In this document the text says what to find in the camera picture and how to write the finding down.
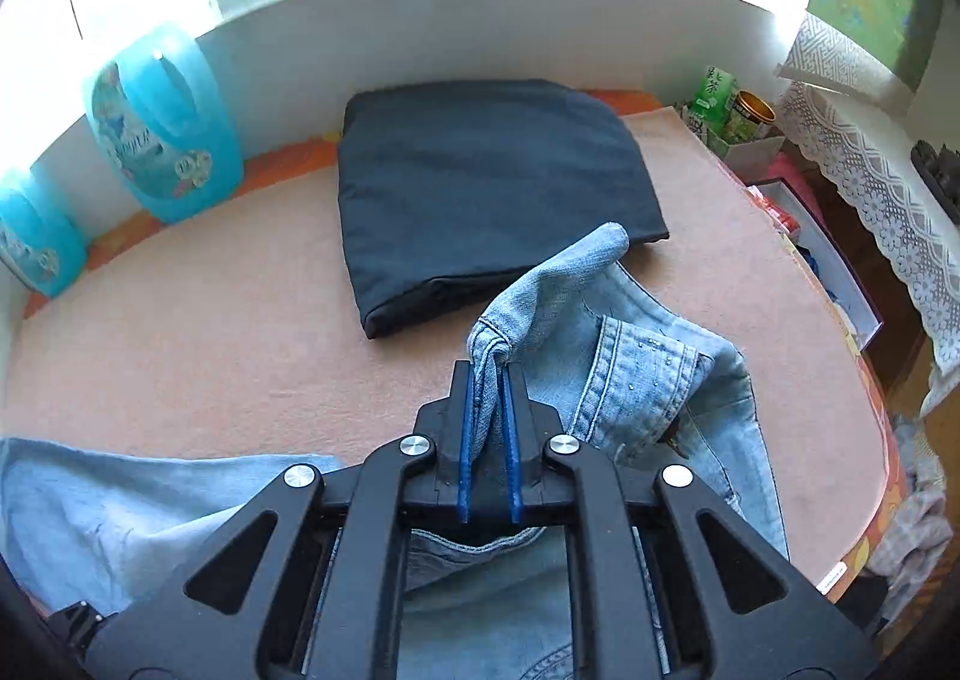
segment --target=beige tablecloth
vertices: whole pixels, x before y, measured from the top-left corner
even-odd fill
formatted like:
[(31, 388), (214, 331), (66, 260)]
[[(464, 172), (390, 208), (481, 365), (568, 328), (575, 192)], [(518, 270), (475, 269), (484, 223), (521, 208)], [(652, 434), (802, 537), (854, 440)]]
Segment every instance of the beige tablecloth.
[[(837, 320), (766, 215), (669, 109), (626, 118), (669, 241), (625, 265), (746, 356), (791, 558), (818, 582), (886, 482), (881, 428)], [(443, 397), (480, 306), (363, 335), (336, 169), (230, 201), (80, 279), (25, 321), (4, 432), (134, 455), (336, 453), (354, 463)]]

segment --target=white wall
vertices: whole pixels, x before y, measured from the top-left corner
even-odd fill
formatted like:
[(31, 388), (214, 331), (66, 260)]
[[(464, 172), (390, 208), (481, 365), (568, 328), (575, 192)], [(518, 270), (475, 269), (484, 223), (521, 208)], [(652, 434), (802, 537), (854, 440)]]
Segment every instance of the white wall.
[(960, 151), (960, 9), (944, 0), (930, 63), (904, 119), (912, 137)]
[[(672, 103), (719, 65), (776, 99), (792, 30), (738, 0), (282, 0), (198, 41), (249, 158), (339, 129), (357, 92), (418, 82), (543, 77)], [(37, 162), (87, 236), (137, 209), (85, 118)]]

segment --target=gold can lid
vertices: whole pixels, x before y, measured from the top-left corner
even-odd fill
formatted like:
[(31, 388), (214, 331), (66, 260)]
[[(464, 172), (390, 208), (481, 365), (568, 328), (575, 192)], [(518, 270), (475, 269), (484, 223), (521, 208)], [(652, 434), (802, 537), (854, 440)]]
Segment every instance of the gold can lid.
[(736, 100), (760, 122), (773, 122), (776, 119), (776, 113), (770, 108), (769, 104), (752, 92), (741, 89), (741, 91), (736, 94)]

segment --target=jeans seam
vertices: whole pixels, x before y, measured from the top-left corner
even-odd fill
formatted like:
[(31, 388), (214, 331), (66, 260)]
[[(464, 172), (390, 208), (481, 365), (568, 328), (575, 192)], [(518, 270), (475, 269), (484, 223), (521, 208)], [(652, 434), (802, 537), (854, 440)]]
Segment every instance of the jeans seam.
[(639, 282), (637, 282), (636, 279), (634, 279), (634, 275), (631, 274), (629, 271), (627, 271), (627, 269), (623, 267), (623, 264), (620, 263), (619, 260), (614, 264), (614, 266), (623, 275), (623, 277), (626, 278), (628, 282), (630, 282), (630, 285), (637, 292), (640, 292), (640, 294), (643, 296), (643, 298), (645, 298), (647, 302), (651, 303), (654, 306), (654, 308), (656, 308), (657, 313), (656, 314), (651, 313), (649, 309), (644, 307), (643, 303), (640, 303), (640, 300), (637, 300), (637, 298), (634, 298), (630, 294), (625, 293), (627, 298), (630, 300), (631, 306), (634, 308), (634, 311), (639, 312), (647, 317), (653, 318), (659, 324), (664, 324), (671, 318), (678, 317), (678, 315), (675, 315), (673, 311), (671, 311), (669, 308), (666, 308), (666, 306), (664, 306), (652, 295), (650, 295), (650, 293), (647, 292), (646, 288), (644, 288), (642, 284), (640, 284)]
[[(664, 415), (670, 420), (673, 420), (677, 413), (680, 412), (680, 407), (682, 407), (685, 403), (685, 400), (680, 401), (680, 385), (685, 383), (689, 392), (689, 385), (693, 379), (692, 364), (696, 361), (696, 354), (698, 353), (696, 348), (683, 344), (683, 342), (680, 342), (680, 347), (682, 349), (680, 350), (680, 363), (678, 364), (677, 378), (674, 380), (673, 393), (670, 394), (670, 401), (667, 402), (666, 412), (664, 412)], [(688, 364), (691, 364), (689, 369), (691, 374), (685, 379), (683, 377), (683, 372), (685, 371), (685, 366)]]
[(484, 369), (487, 365), (487, 360), (490, 358), (491, 352), (493, 351), (493, 349), (498, 344), (502, 344), (502, 343), (503, 342), (500, 339), (497, 339), (496, 337), (493, 337), (490, 341), (488, 341), (488, 343), (484, 346), (482, 353), (480, 354), (479, 363), (474, 364), (474, 366), (479, 366), (481, 370)]
[(490, 319), (488, 319), (487, 317), (484, 317), (483, 315), (480, 315), (480, 317), (477, 318), (477, 323), (483, 323), (485, 326), (491, 329), (497, 336), (499, 336), (500, 339), (503, 341), (503, 343), (507, 345), (507, 347), (512, 347), (512, 344), (510, 342), (510, 337), (505, 335), (505, 333), (502, 332), (502, 330), (500, 330), (499, 327), (497, 327), (496, 323), (491, 322)]
[(733, 497), (733, 501), (735, 501), (736, 503), (740, 503), (740, 495), (736, 492), (736, 488), (733, 487), (733, 482), (731, 482), (730, 472), (727, 471), (727, 467), (724, 466), (724, 463), (722, 460), (720, 460), (720, 456), (717, 455), (716, 450), (714, 450), (710, 445), (709, 441), (707, 441), (707, 437), (704, 436), (704, 432), (700, 431), (700, 427), (697, 425), (696, 421), (693, 419), (693, 413), (689, 410), (689, 407), (685, 407), (685, 410), (683, 411), (686, 412), (686, 419), (688, 419), (688, 423), (691, 426), (693, 426), (693, 429), (695, 429), (696, 434), (700, 437), (701, 441), (704, 443), (704, 448), (707, 448), (707, 452), (710, 454), (710, 457), (713, 458), (713, 460), (716, 461), (717, 466), (720, 467), (720, 473), (723, 474), (724, 482), (726, 482), (727, 487), (730, 489), (730, 493), (731, 493), (731, 496)]
[(616, 363), (616, 354), (620, 348), (620, 337), (622, 333), (623, 323), (617, 320), (616, 332), (613, 335), (613, 346), (611, 346), (610, 349), (610, 360), (608, 361), (607, 373), (604, 376), (603, 390), (600, 391), (600, 399), (597, 402), (596, 410), (593, 410), (593, 417), (590, 419), (589, 430), (587, 431), (587, 442), (593, 438), (593, 431), (596, 431), (597, 420), (600, 417), (600, 410), (603, 408), (603, 402), (607, 397), (608, 390), (610, 389), (610, 381), (613, 378), (613, 364)]
[[(600, 335), (597, 337), (597, 346), (593, 352), (593, 362), (590, 364), (590, 370), (587, 374), (587, 382), (584, 385), (584, 389), (580, 394), (580, 400), (577, 402), (577, 408), (573, 411), (573, 420), (570, 423), (569, 432), (570, 434), (576, 435), (578, 426), (581, 426), (581, 416), (584, 415), (584, 402), (587, 400), (587, 396), (594, 390), (593, 384), (596, 382), (596, 373), (600, 368), (600, 362), (603, 357), (606, 348), (604, 346), (604, 340), (610, 336), (608, 327), (610, 323), (608, 322), (611, 318), (601, 317), (600, 318)], [(590, 424), (587, 424), (587, 431), (589, 431)], [(589, 441), (589, 436), (584, 434), (584, 441)]]
[(541, 659), (538, 659), (526, 672), (523, 672), (520, 675), (520, 680), (544, 680), (546, 677), (546, 672), (550, 672), (551, 669), (555, 669), (559, 664), (567, 660), (572, 661), (573, 658), (573, 643), (567, 643), (561, 648), (556, 650), (551, 650)]
[[(512, 534), (509, 537), (497, 537), (493, 541), (490, 541), (488, 544), (482, 544), (481, 546), (472, 546), (472, 544), (460, 544), (459, 541), (452, 541), (440, 534), (435, 534), (432, 531), (427, 531), (423, 528), (415, 528), (411, 533), (415, 536), (422, 537), (429, 541), (435, 541), (437, 544), (445, 547), (448, 550), (456, 550), (457, 552), (466, 553), (467, 555), (485, 555), (496, 550), (507, 550), (507, 549), (519, 549), (525, 544), (530, 544), (531, 541), (539, 539), (539, 537), (544, 533), (544, 526), (537, 525), (530, 528), (525, 528), (520, 531), (520, 533)], [(438, 556), (435, 552), (429, 549), (421, 549), (421, 547), (410, 547), (407, 551), (411, 555), (427, 555), (431, 558), (445, 558), (446, 556)], [(475, 559), (469, 559), (464, 563), (473, 563)]]
[[(736, 348), (736, 345), (731, 344), (731, 347), (737, 351), (741, 359), (743, 353)], [(779, 527), (781, 531), (784, 532), (784, 549), (786, 550), (786, 560), (790, 560), (790, 541), (786, 535), (786, 524), (784, 523), (784, 508), (782, 508), (781, 501), (779, 500), (779, 488), (776, 487), (776, 473), (774, 472), (774, 467), (770, 463), (770, 450), (767, 449), (767, 440), (763, 438), (763, 429), (760, 427), (760, 420), (757, 419), (757, 396), (754, 394), (754, 381), (750, 377), (750, 373), (747, 372), (745, 375), (747, 380), (747, 388), (750, 389), (750, 403), (754, 407), (750, 419), (752, 424), (757, 427), (757, 433), (760, 434), (760, 443), (763, 445), (763, 455), (767, 461), (767, 469), (770, 472), (770, 482), (774, 486), (774, 500), (776, 501), (776, 517), (779, 517)]]

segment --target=metal screw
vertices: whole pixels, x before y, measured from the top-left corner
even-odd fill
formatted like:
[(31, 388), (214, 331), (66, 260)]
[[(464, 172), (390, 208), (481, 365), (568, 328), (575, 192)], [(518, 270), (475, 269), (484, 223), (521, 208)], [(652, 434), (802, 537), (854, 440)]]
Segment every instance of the metal screw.
[(557, 455), (570, 455), (580, 449), (580, 440), (570, 434), (557, 434), (550, 439), (550, 450)]
[(693, 472), (679, 463), (672, 464), (664, 469), (664, 482), (674, 488), (685, 488), (693, 482)]
[(404, 455), (423, 455), (429, 449), (430, 440), (419, 434), (404, 436), (400, 440), (400, 453)]
[(313, 473), (313, 469), (307, 466), (305, 463), (296, 464), (296, 466), (291, 466), (286, 472), (283, 473), (283, 481), (287, 483), (291, 488), (304, 488), (309, 485), (317, 476)]

